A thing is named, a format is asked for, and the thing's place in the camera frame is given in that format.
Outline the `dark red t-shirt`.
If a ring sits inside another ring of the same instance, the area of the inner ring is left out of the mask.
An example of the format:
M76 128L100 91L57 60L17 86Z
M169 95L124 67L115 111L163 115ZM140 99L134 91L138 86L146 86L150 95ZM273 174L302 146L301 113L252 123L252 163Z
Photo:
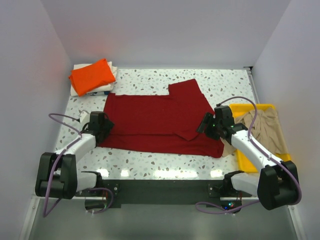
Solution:
M99 144L138 152L220 158L221 140L197 132L206 113L213 114L195 79L170 84L167 95L108 95L104 112L114 123Z

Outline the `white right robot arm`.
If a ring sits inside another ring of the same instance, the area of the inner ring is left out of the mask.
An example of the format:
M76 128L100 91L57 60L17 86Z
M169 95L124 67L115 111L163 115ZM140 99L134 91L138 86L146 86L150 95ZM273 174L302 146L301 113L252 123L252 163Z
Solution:
M249 128L235 123L230 107L219 104L214 111L204 115L197 132L213 140L225 140L240 150L258 171L258 175L242 170L227 173L216 191L222 197L247 193L257 197L267 210L299 203L302 190L296 165L275 156L252 136Z

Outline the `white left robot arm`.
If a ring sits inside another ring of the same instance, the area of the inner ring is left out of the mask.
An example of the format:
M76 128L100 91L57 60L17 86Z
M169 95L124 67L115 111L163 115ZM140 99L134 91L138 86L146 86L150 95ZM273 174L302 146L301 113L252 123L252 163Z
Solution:
M82 129L71 143L41 155L35 182L38 197L69 200L84 190L92 196L103 192L101 174L78 171L77 163L106 140L115 124L103 111L85 111L78 121Z

